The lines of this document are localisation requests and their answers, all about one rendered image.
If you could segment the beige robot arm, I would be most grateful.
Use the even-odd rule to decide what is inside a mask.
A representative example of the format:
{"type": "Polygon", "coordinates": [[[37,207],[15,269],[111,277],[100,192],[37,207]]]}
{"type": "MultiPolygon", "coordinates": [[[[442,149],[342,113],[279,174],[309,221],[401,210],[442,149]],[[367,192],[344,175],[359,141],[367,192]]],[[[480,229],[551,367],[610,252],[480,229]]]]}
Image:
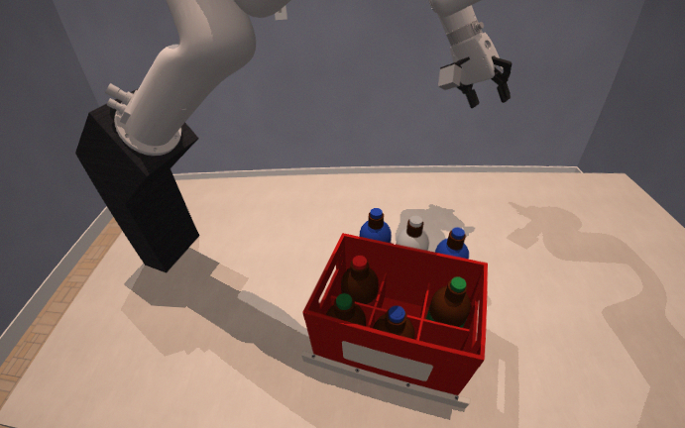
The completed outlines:
{"type": "MultiPolygon", "coordinates": [[[[111,83],[105,91],[122,101],[110,98],[107,103],[116,109],[119,137],[147,156],[173,150],[181,137],[180,127],[209,93],[252,59],[256,36],[248,15],[269,17],[290,0],[166,1],[179,45],[158,54],[138,92],[126,93],[111,83]]],[[[478,22],[472,8],[481,0],[428,1],[451,46],[482,32],[484,24],[478,22]]]]}

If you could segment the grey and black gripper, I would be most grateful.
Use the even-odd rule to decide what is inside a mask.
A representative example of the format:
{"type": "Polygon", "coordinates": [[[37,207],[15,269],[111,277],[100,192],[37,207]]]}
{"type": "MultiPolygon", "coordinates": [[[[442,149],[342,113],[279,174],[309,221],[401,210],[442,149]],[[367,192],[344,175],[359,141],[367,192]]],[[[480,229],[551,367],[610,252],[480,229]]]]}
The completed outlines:
{"type": "Polygon", "coordinates": [[[505,103],[510,99],[510,91],[507,85],[511,74],[512,63],[499,58],[499,55],[486,33],[479,33],[465,41],[451,46],[453,62],[469,57],[461,66],[460,86],[457,88],[466,94],[471,108],[479,104],[473,83],[492,79],[497,87],[501,101],[505,103]],[[495,65],[495,66],[494,66],[495,65]],[[498,70],[499,69],[499,70],[498,70]],[[504,72],[502,73],[504,69],[504,72]],[[462,83],[462,84],[461,84],[462,83]]]}

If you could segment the red bottle crate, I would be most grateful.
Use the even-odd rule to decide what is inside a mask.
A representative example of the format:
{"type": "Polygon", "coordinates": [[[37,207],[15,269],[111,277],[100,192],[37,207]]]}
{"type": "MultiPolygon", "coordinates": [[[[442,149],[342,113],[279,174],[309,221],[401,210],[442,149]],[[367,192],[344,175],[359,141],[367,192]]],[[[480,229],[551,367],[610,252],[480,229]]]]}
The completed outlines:
{"type": "Polygon", "coordinates": [[[361,238],[333,262],[318,287],[311,317],[315,355],[459,395],[485,360],[487,289],[488,263],[361,238]],[[375,306],[355,302],[365,313],[366,327],[326,316],[356,256],[365,257],[379,279],[375,306]],[[465,279],[471,301],[463,328],[426,320],[433,294],[456,276],[465,279]],[[417,340],[373,329],[396,305],[404,309],[415,337],[419,331],[417,340]]]}

